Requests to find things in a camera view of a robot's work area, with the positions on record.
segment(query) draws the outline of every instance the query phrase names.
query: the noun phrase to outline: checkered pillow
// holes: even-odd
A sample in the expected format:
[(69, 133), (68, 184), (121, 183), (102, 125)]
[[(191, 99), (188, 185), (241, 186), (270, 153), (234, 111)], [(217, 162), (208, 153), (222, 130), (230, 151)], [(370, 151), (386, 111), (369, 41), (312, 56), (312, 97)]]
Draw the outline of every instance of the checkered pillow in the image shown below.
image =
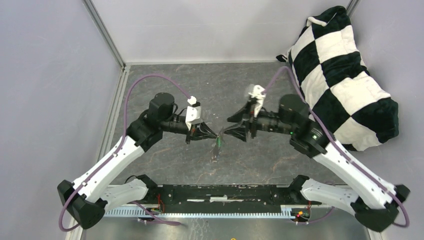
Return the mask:
[(349, 150), (363, 151), (399, 134), (398, 103), (370, 76), (342, 6), (308, 17), (287, 55), (306, 102)]

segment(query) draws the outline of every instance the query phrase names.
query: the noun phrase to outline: floor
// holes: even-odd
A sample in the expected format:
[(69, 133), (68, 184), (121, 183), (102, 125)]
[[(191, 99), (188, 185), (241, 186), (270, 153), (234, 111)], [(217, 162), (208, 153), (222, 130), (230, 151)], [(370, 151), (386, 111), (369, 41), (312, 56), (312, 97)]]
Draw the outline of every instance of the floor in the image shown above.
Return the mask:
[[(312, 209), (314, 219), (328, 209)], [(369, 240), (355, 218), (335, 210), (326, 220), (296, 226), (288, 219), (169, 218), (182, 226), (144, 225), (134, 218), (104, 217), (82, 240)]]
[[(202, 105), (204, 121), (218, 132), (231, 123), (226, 118), (245, 103), (249, 84), (265, 87), (283, 63), (209, 63), (131, 66), (126, 89), (145, 74), (160, 73), (177, 81)], [(150, 78), (134, 89), (128, 104), (128, 122), (148, 108), (155, 94), (167, 92), (175, 97), (180, 109), (187, 100), (171, 83)], [(277, 111), (281, 96), (294, 93), (288, 75), (283, 74), (268, 92), (264, 107)], [(115, 144), (122, 134), (123, 107), (113, 135)], [(343, 183), (334, 173), (296, 152), (289, 136), (259, 132), (255, 139), (242, 142), (231, 136), (224, 138), (221, 156), (212, 161), (214, 140), (185, 143), (185, 136), (164, 133), (163, 139), (141, 158), (130, 164), (113, 181), (122, 184), (130, 175), (147, 174), (158, 184), (289, 184), (299, 175), (315, 180)]]

